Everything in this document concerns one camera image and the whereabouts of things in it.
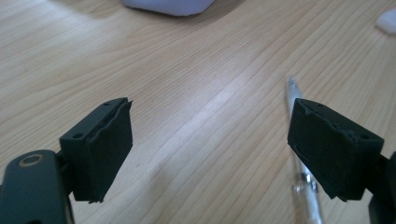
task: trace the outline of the transparent pen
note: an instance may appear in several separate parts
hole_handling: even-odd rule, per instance
[[[303,98],[303,94],[297,86],[294,78],[290,78],[287,85],[287,100],[289,115],[293,111],[294,100],[296,98]],[[299,209],[301,209],[303,223],[318,223],[322,224],[322,217],[320,206],[318,203],[318,186],[317,182],[308,170],[308,168],[295,155],[295,160],[298,166],[298,181],[293,186],[293,190],[297,195]]]

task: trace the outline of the black plastic part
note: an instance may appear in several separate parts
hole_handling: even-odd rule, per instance
[[[370,190],[376,201],[381,202],[389,211],[394,210],[394,201],[391,197],[388,167],[389,160],[379,155],[378,160],[365,169],[364,186]]]
[[[4,224],[74,223],[55,153],[38,150],[7,166],[0,196]]]
[[[288,141],[326,193],[360,200],[365,170],[375,164],[384,140],[325,105],[296,99]]]
[[[71,166],[67,172],[75,171],[70,186],[77,201],[105,198],[133,144],[131,105],[127,98],[106,102],[61,137],[59,156]]]
[[[69,195],[75,187],[76,171],[73,169],[71,164],[66,162],[64,159],[64,153],[62,151],[59,151],[56,154],[56,158],[58,160],[62,180],[64,181],[64,193],[65,195]]]
[[[372,224],[396,223],[396,153],[393,153],[386,168],[382,171],[382,181],[378,185],[388,188],[389,195],[386,190],[383,190],[385,192],[379,196],[374,195],[370,201],[369,211]],[[391,201],[391,204],[384,203],[384,197],[386,201]]]

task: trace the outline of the white object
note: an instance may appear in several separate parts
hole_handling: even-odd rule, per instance
[[[303,94],[297,86],[297,82],[294,78],[290,78],[287,84],[287,100],[289,115],[293,112],[294,100],[296,98],[303,98]],[[309,169],[303,164],[302,161],[298,160],[298,176],[301,180],[294,186],[295,192],[299,196],[300,209],[303,210],[303,223],[309,224],[322,224],[322,217],[320,212],[320,206],[318,202],[318,186],[317,182],[309,171]]]
[[[121,0],[127,7],[160,12],[172,16],[190,16],[207,9],[215,0]]]
[[[382,13],[376,21],[376,25],[388,34],[396,34],[396,8]]]

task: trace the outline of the small screw hole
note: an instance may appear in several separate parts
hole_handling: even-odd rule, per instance
[[[73,138],[80,138],[80,137],[82,137],[82,133],[76,133],[76,134],[74,134],[72,137]]]

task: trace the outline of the wood grain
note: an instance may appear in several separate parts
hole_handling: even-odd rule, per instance
[[[285,85],[396,149],[392,0],[217,0],[173,18],[117,0],[0,1],[0,177],[107,100],[134,100],[134,147],[77,223],[300,223]],[[319,194],[325,223],[369,223]]]

